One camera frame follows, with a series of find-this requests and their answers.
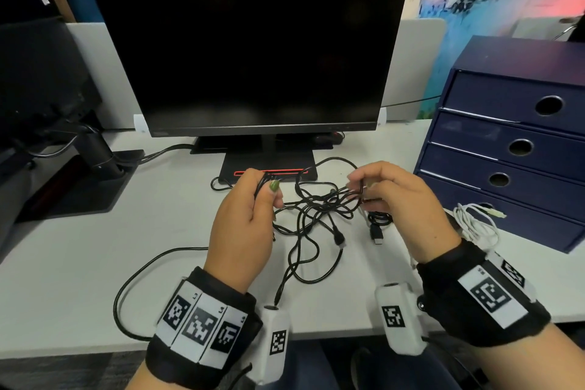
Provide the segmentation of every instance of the black monitor screen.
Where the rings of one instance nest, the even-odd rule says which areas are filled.
[[[151,133],[187,136],[375,126],[404,5],[97,2]]]

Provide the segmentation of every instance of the hand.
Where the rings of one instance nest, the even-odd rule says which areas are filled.
[[[410,254],[418,262],[429,262],[458,246],[461,238],[453,229],[435,194],[424,180],[389,162],[364,165],[347,177],[352,190],[364,187],[366,211],[390,213]]]
[[[272,253],[274,209],[282,208],[278,180],[254,192],[264,175],[249,168],[223,199],[215,215],[209,252],[203,269],[240,293],[245,293]]]

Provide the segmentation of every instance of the person's left hand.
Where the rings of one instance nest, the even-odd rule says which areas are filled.
[[[240,293],[245,293],[272,253],[274,209],[282,208],[278,180],[267,182],[254,200],[264,175],[249,168],[223,199],[215,215],[209,252],[203,269]]]

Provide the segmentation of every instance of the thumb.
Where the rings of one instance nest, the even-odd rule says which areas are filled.
[[[262,186],[256,196],[256,201],[254,202],[252,220],[259,219],[260,221],[272,222],[274,217],[273,204],[278,192],[279,184],[280,182],[278,180],[273,180]]]
[[[364,191],[366,199],[384,199],[388,204],[390,211],[393,211],[397,202],[400,200],[402,187],[392,182],[391,180],[381,180]]]

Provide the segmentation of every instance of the white desk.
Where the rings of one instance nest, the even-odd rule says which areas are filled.
[[[316,151],[319,161],[342,156],[357,165],[385,159],[413,170],[430,121],[387,124],[376,132],[348,133],[332,151]],[[157,138],[136,132],[110,136],[114,150],[160,150],[186,138]],[[0,358],[97,353],[144,349],[122,335],[112,320],[118,289],[143,264],[175,246],[207,246],[217,207],[226,194],[211,191],[209,181],[223,155],[173,151],[141,166],[110,213],[48,220],[18,228],[21,242],[0,264]],[[328,162],[319,179],[345,183],[350,167]],[[286,199],[293,185],[284,183]],[[294,226],[294,215],[279,222]],[[394,226],[384,245],[369,239],[363,218],[337,218],[347,249],[335,272],[316,285],[290,279],[281,305],[288,308],[294,339],[382,333],[374,304],[376,285],[408,280],[419,287],[408,266],[406,249]],[[316,229],[321,255],[299,268],[314,278],[331,266],[337,248],[331,235]],[[271,302],[294,238],[277,236],[266,270],[251,292]],[[307,244],[304,253],[313,253]],[[585,320],[585,244],[566,255],[503,232],[499,252],[537,288],[554,321]],[[179,278],[202,265],[205,252],[177,253],[157,263],[132,288],[122,320],[136,333],[151,335],[154,322]],[[432,328],[438,328],[430,318]]]

